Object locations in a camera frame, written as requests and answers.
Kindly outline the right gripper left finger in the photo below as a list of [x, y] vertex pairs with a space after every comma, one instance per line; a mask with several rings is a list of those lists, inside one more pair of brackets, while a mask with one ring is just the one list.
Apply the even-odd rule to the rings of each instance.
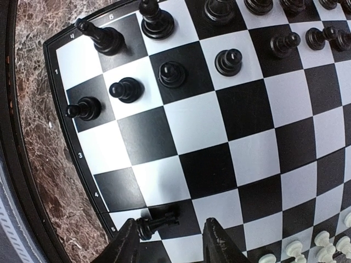
[[139, 243], [137, 223], [134, 219], [128, 219], [92, 263], [137, 262]]

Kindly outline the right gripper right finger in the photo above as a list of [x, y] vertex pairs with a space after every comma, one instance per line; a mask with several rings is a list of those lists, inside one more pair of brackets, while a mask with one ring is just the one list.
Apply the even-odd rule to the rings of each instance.
[[206, 219], [202, 240], [204, 262], [248, 262], [248, 258], [244, 256], [215, 218]]

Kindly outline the black rook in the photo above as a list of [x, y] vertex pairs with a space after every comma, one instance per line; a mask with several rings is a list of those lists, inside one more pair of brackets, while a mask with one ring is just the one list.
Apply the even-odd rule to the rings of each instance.
[[173, 211], [158, 219], [138, 218], [136, 223], [138, 235], [142, 241], [151, 240], [152, 235], [164, 227], [173, 227], [180, 224], [178, 217]]

